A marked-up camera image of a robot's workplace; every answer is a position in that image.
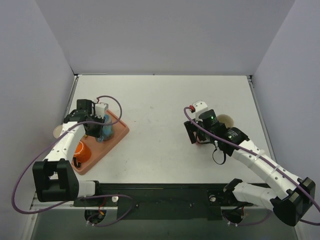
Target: screw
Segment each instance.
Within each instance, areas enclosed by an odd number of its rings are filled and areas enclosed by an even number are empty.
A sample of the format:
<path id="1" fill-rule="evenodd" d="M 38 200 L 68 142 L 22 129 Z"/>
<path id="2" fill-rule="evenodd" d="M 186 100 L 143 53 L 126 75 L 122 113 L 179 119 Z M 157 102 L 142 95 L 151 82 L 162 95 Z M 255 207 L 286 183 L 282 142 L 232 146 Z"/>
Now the screw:
<path id="1" fill-rule="evenodd" d="M 112 199 L 112 202 L 116 203 L 116 202 L 118 202 L 119 197 L 113 196 L 111 199 Z"/>
<path id="2" fill-rule="evenodd" d="M 210 200 L 210 202 L 215 202 L 217 200 L 217 198 L 215 195 L 210 195 L 209 200 Z"/>

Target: orange object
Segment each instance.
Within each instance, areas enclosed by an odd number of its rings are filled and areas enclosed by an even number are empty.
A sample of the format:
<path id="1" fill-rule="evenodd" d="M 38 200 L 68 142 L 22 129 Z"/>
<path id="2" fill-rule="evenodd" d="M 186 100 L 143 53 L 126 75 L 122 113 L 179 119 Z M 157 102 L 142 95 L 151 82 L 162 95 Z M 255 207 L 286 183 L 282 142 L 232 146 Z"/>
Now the orange object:
<path id="1" fill-rule="evenodd" d="M 91 158 L 91 150 L 83 141 L 80 141 L 73 156 L 78 163 L 83 164 Z"/>
<path id="2" fill-rule="evenodd" d="M 113 123 L 118 119 L 118 117 L 111 111 L 107 110 L 106 113 L 112 118 Z M 113 125 L 112 130 L 114 133 L 113 137 L 107 141 L 97 142 L 92 136 L 88 136 L 86 138 L 83 137 L 81 139 L 81 142 L 85 143 L 86 146 L 88 146 L 88 149 L 91 150 L 91 157 L 86 162 L 81 163 L 81 167 L 78 168 L 75 167 L 72 162 L 71 165 L 78 174 L 84 175 L 88 172 L 129 133 L 129 127 L 122 120 Z"/>

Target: white table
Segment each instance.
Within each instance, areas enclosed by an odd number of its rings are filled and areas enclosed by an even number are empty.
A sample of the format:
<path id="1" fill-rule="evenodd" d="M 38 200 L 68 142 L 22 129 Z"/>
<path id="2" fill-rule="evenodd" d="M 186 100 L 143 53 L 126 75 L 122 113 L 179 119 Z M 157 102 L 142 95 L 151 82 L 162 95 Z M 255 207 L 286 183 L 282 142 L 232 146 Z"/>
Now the white table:
<path id="1" fill-rule="evenodd" d="M 210 144 L 191 144 L 183 108 L 203 100 L 216 115 L 227 114 L 255 144 L 269 150 L 246 76 L 81 75 L 70 110 L 77 99 L 101 95 L 117 98 L 128 135 L 79 180 L 101 183 L 248 183 L 263 181 L 235 159 L 224 165 L 212 159 Z M 111 99 L 112 112 L 119 115 Z M 222 155 L 215 155 L 217 161 Z"/>

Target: orange tray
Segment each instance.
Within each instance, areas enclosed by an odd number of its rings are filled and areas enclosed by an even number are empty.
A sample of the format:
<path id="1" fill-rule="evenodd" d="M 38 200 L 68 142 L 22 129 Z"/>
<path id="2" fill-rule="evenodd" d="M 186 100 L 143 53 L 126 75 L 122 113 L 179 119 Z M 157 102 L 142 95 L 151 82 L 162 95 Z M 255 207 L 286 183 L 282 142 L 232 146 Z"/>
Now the orange tray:
<path id="1" fill-rule="evenodd" d="M 107 110 L 106 113 L 111 117 L 114 123 L 118 120 L 117 116 L 111 111 Z M 81 167 L 76 168 L 72 162 L 73 169 L 80 175 L 88 172 L 97 162 L 99 162 L 111 149 L 114 148 L 129 132 L 129 127 L 123 122 L 119 121 L 113 127 L 113 136 L 106 141 L 97 142 L 92 136 L 83 137 L 81 140 L 90 148 L 91 157 L 88 161 L 81 163 Z"/>

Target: wall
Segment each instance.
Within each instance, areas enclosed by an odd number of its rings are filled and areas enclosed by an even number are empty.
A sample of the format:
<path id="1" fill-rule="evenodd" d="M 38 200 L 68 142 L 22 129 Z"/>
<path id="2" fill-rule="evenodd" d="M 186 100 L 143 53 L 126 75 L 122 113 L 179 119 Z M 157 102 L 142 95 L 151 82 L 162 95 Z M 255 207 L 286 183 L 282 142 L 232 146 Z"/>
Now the wall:
<path id="1" fill-rule="evenodd" d="M 253 78 L 277 161 L 317 185 L 320 201 L 320 1 L 296 0 Z M 315 207 L 304 219 L 320 222 Z M 320 228 L 304 225 L 310 239 Z"/>
<path id="2" fill-rule="evenodd" d="M 36 0 L 77 74 L 253 74 L 294 0 Z"/>
<path id="3" fill-rule="evenodd" d="M 20 239 L 26 216 L 11 206 L 18 175 L 53 140 L 63 117 L 73 72 L 34 0 L 0 7 L 0 239 Z M 28 210 L 35 187 L 31 170 L 18 189 Z"/>

